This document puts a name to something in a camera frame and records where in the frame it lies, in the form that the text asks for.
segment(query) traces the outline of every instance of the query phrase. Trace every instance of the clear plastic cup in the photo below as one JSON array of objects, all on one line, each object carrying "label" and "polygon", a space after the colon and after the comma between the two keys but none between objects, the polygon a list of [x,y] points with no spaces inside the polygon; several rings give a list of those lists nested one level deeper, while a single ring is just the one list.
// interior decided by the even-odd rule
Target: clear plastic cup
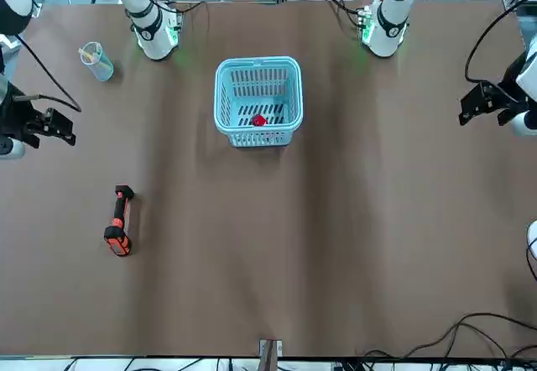
[{"label": "clear plastic cup", "polygon": [[80,50],[82,63],[89,67],[99,81],[107,81],[114,73],[114,65],[98,42],[88,42]]}]

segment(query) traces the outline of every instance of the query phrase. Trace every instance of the drill handle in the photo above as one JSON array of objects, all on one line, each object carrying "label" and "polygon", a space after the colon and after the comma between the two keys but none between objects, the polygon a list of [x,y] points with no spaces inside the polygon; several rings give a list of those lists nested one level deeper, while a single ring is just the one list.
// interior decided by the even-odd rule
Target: drill handle
[{"label": "drill handle", "polygon": [[114,207],[114,218],[125,222],[125,210],[127,209],[128,199],[121,192],[117,194],[116,206]]}]

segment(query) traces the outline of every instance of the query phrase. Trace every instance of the plastic basket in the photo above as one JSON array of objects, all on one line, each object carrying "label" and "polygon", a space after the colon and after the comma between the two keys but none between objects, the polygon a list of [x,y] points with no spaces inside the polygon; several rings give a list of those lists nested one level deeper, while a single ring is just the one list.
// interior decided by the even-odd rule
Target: plastic basket
[{"label": "plastic basket", "polygon": [[[214,115],[235,147],[289,144],[304,115],[299,64],[288,56],[224,60],[216,71]],[[252,124],[257,115],[263,126]]]}]

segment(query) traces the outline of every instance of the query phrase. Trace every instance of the table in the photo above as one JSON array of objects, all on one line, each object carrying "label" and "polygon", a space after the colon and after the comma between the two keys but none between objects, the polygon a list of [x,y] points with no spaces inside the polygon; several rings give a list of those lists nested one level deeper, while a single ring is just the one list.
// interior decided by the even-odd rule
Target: table
[{"label": "table", "polygon": [[[74,148],[45,139],[0,166],[0,353],[255,356],[276,338],[285,356],[402,355],[471,311],[537,323],[535,139],[457,120],[466,57],[501,11],[416,3],[380,60],[325,2],[201,6],[152,62],[119,6],[45,10],[26,39],[83,113],[59,108]],[[108,83],[77,56],[91,40],[116,64]],[[522,49],[507,17],[472,73],[498,80]],[[300,63],[304,122],[287,148],[234,149],[214,126],[214,73],[263,55]],[[26,52],[14,82],[61,97]],[[139,197],[126,259],[102,241],[117,183]],[[472,323],[510,352],[535,340]],[[461,331],[451,355],[492,354]]]}]

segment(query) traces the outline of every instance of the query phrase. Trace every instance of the orange power drill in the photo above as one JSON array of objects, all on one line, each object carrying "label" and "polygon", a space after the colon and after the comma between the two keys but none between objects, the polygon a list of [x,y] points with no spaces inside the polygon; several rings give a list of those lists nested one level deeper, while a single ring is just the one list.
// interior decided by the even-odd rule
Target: orange power drill
[{"label": "orange power drill", "polygon": [[127,185],[116,185],[116,206],[112,225],[104,230],[104,240],[117,256],[127,256],[131,253],[132,241],[125,233],[125,215],[128,201],[134,198],[134,192]]}]

